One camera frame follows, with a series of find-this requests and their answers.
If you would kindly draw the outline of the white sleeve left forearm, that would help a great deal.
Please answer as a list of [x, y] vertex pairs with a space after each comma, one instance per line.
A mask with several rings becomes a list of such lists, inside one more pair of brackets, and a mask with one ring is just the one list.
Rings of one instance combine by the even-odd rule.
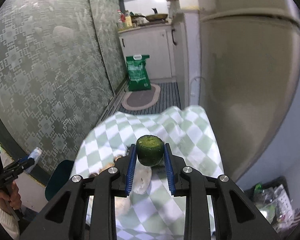
[[20, 229], [18, 221], [0, 207], [0, 224], [12, 239], [19, 239]]

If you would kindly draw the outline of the left hand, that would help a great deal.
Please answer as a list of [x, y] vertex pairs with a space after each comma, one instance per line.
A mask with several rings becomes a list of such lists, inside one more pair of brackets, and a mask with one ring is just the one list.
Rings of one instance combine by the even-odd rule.
[[10, 209], [19, 210], [21, 208], [21, 196], [15, 181], [11, 184], [11, 193], [6, 194], [0, 190], [0, 208], [9, 215], [11, 214]]

